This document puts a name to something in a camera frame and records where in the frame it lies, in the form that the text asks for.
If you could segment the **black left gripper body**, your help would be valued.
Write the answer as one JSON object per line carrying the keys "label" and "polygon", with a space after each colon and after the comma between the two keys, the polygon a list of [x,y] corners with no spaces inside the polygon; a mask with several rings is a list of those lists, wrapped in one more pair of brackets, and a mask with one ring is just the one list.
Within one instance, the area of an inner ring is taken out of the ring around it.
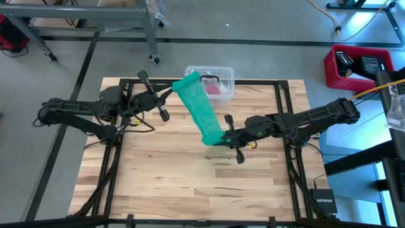
{"label": "black left gripper body", "polygon": [[139,71],[137,76],[145,85],[146,90],[129,99],[128,111],[130,116],[135,117],[139,113],[157,108],[162,121],[169,121],[170,115],[164,107],[166,98],[160,98],[160,96],[170,89],[170,84],[152,84],[144,70]]}

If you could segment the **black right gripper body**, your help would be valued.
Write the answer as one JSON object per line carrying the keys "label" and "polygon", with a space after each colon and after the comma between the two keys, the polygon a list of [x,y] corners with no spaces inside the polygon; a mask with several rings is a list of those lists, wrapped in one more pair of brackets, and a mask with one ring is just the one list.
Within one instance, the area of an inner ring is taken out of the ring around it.
{"label": "black right gripper body", "polygon": [[226,114],[224,116],[225,122],[228,124],[229,130],[226,131],[231,133],[230,142],[233,144],[231,149],[236,150],[236,160],[238,164],[244,163],[245,157],[243,152],[240,150],[241,148],[248,146],[249,148],[253,149],[253,144],[246,139],[246,136],[251,134],[249,133],[250,128],[252,127],[251,124],[247,125],[243,129],[235,129],[234,127],[234,120],[230,114]]}

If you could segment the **green elastic bandage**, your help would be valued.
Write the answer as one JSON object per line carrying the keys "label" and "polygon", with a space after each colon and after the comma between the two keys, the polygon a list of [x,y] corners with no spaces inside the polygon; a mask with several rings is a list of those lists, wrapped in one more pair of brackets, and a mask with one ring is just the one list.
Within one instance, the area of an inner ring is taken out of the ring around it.
{"label": "green elastic bandage", "polygon": [[202,143],[206,146],[214,146],[223,142],[222,137],[225,132],[199,81],[200,77],[198,72],[193,72],[183,79],[173,82],[171,89],[177,93],[200,130]]}

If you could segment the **clear plastic storage box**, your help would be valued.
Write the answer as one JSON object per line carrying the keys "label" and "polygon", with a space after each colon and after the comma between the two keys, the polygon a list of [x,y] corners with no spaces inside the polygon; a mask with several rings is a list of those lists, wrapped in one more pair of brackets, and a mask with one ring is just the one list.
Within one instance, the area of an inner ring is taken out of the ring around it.
{"label": "clear plastic storage box", "polygon": [[217,83],[215,79],[203,79],[200,84],[204,91],[208,84],[216,84],[221,94],[220,95],[208,95],[208,99],[213,106],[226,106],[235,96],[235,77],[234,70],[228,66],[198,66],[191,65],[185,69],[185,76],[197,72],[202,75],[216,75],[220,78],[220,83]]}

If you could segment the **clear plastic wrap on workbench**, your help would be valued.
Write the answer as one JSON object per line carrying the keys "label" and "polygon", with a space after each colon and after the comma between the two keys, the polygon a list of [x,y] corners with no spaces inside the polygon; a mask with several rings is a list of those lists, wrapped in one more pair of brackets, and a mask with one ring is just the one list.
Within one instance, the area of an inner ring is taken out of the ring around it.
{"label": "clear plastic wrap on workbench", "polygon": [[169,27],[171,23],[165,16],[166,12],[166,0],[146,0],[146,6],[148,8],[149,13],[157,19],[158,25],[160,27],[167,26]]}

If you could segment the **red plastic crate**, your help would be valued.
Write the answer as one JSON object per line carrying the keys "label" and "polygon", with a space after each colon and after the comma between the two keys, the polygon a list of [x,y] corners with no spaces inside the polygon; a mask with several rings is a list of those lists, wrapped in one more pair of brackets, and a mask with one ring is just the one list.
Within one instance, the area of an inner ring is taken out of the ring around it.
{"label": "red plastic crate", "polygon": [[337,51],[343,52],[354,60],[355,63],[359,62],[362,56],[376,56],[382,60],[384,68],[387,71],[394,71],[391,55],[386,49],[333,44],[331,50],[323,60],[326,85],[329,88],[363,92],[376,86],[375,81],[351,79],[341,76],[338,70]]}

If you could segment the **grey metal workbench wooden top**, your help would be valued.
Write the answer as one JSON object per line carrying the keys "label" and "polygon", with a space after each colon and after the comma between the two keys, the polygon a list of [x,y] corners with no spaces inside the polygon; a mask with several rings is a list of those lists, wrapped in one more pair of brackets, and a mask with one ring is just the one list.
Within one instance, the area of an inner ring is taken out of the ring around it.
{"label": "grey metal workbench wooden top", "polygon": [[38,45],[52,61],[57,58],[44,40],[35,31],[35,27],[24,21],[25,18],[71,18],[100,23],[101,28],[116,32],[123,30],[141,30],[149,46],[149,59],[159,63],[156,42],[156,26],[159,20],[148,8],[148,0],[119,0],[113,5],[79,6],[57,4],[9,4],[0,0],[0,14],[5,15],[32,42]]}

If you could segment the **black metal stand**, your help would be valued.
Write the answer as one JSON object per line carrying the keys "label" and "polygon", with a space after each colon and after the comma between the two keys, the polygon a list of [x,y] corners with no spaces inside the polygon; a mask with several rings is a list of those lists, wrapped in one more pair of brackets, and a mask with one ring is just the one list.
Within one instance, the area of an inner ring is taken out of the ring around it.
{"label": "black metal stand", "polygon": [[405,132],[392,129],[391,140],[369,149],[348,155],[325,165],[327,175],[339,174],[354,168],[382,162],[386,179],[378,181],[378,190],[388,190],[395,211],[405,210]]}

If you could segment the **black charger with label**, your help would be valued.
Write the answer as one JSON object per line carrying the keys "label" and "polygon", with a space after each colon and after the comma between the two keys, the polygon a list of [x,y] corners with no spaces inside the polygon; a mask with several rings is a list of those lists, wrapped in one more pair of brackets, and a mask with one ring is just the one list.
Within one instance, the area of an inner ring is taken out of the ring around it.
{"label": "black charger with label", "polygon": [[343,51],[336,51],[335,57],[339,75],[345,76],[350,67],[352,67],[354,61]]}

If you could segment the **black ribbed power brick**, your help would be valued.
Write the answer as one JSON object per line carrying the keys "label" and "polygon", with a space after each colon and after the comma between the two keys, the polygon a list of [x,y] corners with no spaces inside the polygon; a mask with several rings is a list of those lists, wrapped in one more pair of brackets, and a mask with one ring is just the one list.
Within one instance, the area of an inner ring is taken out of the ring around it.
{"label": "black ribbed power brick", "polygon": [[378,72],[385,71],[383,61],[376,56],[361,57],[361,72],[364,76],[374,77]]}

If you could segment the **red machine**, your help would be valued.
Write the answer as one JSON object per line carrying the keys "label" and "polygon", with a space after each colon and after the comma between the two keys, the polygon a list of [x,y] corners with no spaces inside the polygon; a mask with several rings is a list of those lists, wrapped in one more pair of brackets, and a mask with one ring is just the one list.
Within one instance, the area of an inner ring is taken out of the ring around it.
{"label": "red machine", "polygon": [[6,16],[0,15],[0,50],[19,52],[29,41]]}

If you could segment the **crumpled clear plastic bag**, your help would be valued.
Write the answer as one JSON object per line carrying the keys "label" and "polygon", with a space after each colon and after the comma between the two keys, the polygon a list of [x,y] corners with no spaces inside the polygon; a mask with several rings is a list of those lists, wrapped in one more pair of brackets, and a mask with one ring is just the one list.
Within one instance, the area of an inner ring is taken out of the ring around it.
{"label": "crumpled clear plastic bag", "polygon": [[405,133],[405,94],[391,94],[385,126]]}

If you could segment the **black metal table frame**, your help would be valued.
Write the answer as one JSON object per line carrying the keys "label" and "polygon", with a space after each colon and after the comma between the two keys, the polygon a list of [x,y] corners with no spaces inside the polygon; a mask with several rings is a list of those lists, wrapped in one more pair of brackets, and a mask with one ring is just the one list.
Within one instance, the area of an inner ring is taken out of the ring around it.
{"label": "black metal table frame", "polygon": [[[128,84],[131,95],[146,90],[135,78],[105,78],[101,91]],[[304,99],[291,98],[286,80],[237,80],[230,110],[236,129],[255,115],[310,110]],[[139,114],[126,127],[121,144],[85,152],[76,201],[88,200],[73,215],[50,220],[1,224],[0,228],[89,228],[124,224],[292,226],[305,228],[393,228],[342,222],[325,213],[308,191],[302,153],[293,160],[282,138],[258,140],[262,147],[243,152],[213,151],[177,93],[158,109]]]}

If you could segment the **black Netgear network switch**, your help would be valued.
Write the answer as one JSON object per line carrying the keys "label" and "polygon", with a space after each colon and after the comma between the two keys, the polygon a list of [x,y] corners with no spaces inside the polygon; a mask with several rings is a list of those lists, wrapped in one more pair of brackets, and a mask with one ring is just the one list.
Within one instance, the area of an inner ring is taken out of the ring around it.
{"label": "black Netgear network switch", "polygon": [[337,213],[336,201],[332,189],[311,189],[311,194],[316,201],[316,204],[325,213]]}

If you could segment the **black floor frame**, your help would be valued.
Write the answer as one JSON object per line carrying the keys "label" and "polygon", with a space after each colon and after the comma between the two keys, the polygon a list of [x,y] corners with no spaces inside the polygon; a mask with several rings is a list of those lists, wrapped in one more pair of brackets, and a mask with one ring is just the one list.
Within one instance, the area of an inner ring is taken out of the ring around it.
{"label": "black floor frame", "polygon": [[[396,47],[405,48],[405,36],[391,12],[391,9],[395,7],[398,0],[382,0],[380,4],[366,4],[366,2],[367,0],[337,0],[335,3],[327,3],[324,8],[316,6],[316,9],[331,19],[333,23],[332,33],[339,42],[347,42],[355,38],[362,33],[376,16],[383,13],[388,18],[390,26],[399,40],[400,44],[396,45]],[[348,25],[347,21],[339,22],[332,15],[332,10],[349,10],[347,19],[353,22],[353,24]]]}

